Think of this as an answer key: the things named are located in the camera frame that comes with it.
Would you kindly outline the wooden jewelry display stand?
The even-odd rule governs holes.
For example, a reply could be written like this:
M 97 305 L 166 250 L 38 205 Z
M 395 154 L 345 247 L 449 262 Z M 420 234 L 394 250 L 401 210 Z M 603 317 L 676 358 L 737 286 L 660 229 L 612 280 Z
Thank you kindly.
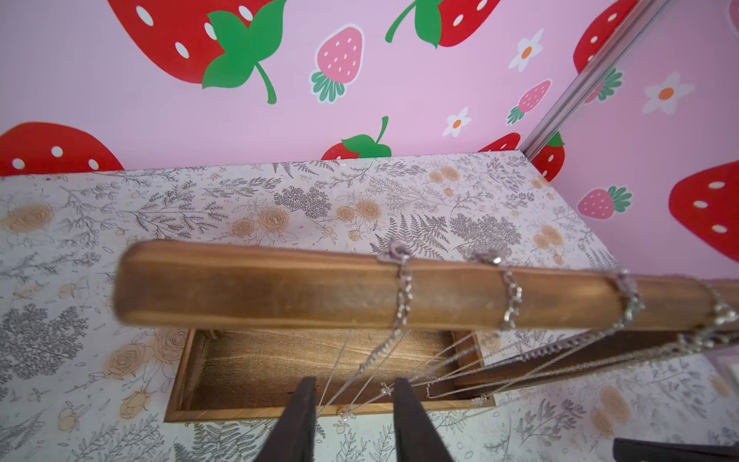
M 280 416 L 304 377 L 317 416 L 389 413 L 409 380 L 429 411 L 489 408 L 427 398 L 427 381 L 477 370 L 644 309 L 627 331 L 687 331 L 710 316 L 702 281 L 628 271 L 510 267 L 416 259 L 401 242 L 376 255 L 184 242 L 137 244 L 121 258 L 115 314 L 177 327 L 186 340 L 171 423 Z

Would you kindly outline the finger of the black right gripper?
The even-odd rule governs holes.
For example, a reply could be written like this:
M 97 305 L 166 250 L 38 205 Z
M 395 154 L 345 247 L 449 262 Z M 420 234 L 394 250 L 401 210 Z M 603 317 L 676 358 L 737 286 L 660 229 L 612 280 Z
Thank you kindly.
M 613 442 L 616 461 L 648 462 L 735 462 L 738 446 L 665 444 L 616 438 Z

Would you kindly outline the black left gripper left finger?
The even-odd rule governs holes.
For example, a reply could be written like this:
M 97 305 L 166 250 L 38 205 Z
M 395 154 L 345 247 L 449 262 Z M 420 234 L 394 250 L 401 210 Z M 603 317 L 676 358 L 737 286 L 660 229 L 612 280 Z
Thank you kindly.
M 255 462 L 312 462 L 317 426 L 317 381 L 304 377 Z

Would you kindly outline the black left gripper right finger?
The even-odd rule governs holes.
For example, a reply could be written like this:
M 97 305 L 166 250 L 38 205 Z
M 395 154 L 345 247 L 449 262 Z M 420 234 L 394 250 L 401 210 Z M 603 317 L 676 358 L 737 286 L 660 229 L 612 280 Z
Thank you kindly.
M 396 460 L 452 462 L 445 443 L 431 423 L 406 378 L 398 378 L 393 392 Z

